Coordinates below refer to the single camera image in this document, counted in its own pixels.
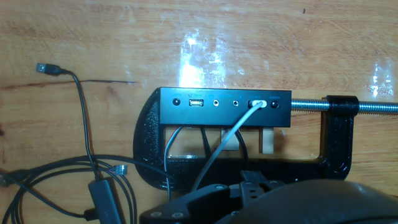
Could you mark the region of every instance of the wood grain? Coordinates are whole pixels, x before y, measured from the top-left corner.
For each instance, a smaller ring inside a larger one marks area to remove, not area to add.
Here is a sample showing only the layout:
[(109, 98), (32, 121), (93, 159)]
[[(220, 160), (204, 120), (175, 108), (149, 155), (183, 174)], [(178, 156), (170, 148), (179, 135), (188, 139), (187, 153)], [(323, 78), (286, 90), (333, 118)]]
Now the wood grain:
[[(85, 153), (75, 84), (68, 76), (35, 73), (37, 62), (60, 65), (83, 81), (95, 153), (132, 156), (138, 114), (159, 86), (398, 101), (397, 11), (398, 2), (391, 0), (2, 0), (0, 168), (30, 168)], [(398, 195), (397, 124), (396, 116), (356, 118), (348, 180)], [(313, 159), (319, 127), (319, 114), (293, 114), (292, 127), (275, 132), (273, 156)], [(219, 131), (208, 133), (215, 146)], [(258, 130), (245, 129), (243, 137), (251, 157), (263, 156)], [(171, 154), (202, 150), (200, 132), (184, 129)], [(92, 179), (66, 175), (36, 189), (82, 213), (93, 206), (87, 189)], [(146, 184), (132, 166), (128, 179), (139, 213), (166, 201), (166, 193)], [(0, 189), (0, 214), (16, 191)], [(31, 195), (24, 197), (23, 212), (26, 223), (85, 222)]]

